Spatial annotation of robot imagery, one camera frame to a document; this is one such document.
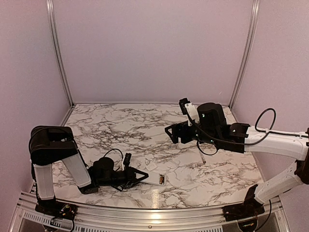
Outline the white remote control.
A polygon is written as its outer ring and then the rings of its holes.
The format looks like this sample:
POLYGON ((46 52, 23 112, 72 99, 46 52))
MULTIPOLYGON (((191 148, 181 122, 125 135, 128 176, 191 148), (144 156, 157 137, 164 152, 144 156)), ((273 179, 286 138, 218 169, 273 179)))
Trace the white remote control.
POLYGON ((166 185, 166 175, 156 172, 148 172, 148 177, 142 180, 142 183, 156 185, 156 186, 165 186, 166 185))

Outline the white battery cover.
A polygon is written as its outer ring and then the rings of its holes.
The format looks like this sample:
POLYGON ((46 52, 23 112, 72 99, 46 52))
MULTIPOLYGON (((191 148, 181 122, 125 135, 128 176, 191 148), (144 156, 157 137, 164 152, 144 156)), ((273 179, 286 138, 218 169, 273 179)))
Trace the white battery cover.
POLYGON ((153 171, 153 170, 155 170, 156 168, 157 168, 157 165, 156 165, 156 164, 149 164, 149 165, 146 166, 146 169, 147 169, 148 171, 153 171))

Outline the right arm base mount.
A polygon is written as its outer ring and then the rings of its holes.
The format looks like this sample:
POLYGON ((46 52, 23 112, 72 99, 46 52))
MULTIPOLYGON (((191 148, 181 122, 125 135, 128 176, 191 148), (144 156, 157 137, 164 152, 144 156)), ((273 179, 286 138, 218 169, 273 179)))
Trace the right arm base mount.
POLYGON ((255 217, 264 212, 265 209, 262 205, 254 205, 252 203, 238 203, 223 207, 223 215, 226 221, 255 217))

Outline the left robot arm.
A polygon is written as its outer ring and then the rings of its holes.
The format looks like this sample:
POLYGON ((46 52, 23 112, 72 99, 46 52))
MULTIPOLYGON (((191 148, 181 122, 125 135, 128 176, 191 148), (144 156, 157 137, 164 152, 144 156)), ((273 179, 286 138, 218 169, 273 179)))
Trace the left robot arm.
POLYGON ((58 161, 65 165, 82 194, 96 193, 105 186, 122 191, 149 177, 148 173, 130 166, 130 153, 123 157, 122 170, 115 170, 114 161, 107 156, 95 161, 91 167, 87 166, 70 127, 34 127, 28 149, 38 197, 43 209, 51 215, 61 211, 61 204, 55 200, 52 168, 58 161))

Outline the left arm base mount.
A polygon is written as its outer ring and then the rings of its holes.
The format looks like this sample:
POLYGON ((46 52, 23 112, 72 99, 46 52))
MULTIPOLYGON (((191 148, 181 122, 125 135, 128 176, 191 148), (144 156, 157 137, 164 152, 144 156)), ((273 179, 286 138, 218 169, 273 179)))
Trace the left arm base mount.
POLYGON ((64 218, 74 220, 77 205, 59 201, 40 201, 36 204, 35 210, 39 213, 52 216, 53 219, 64 218))

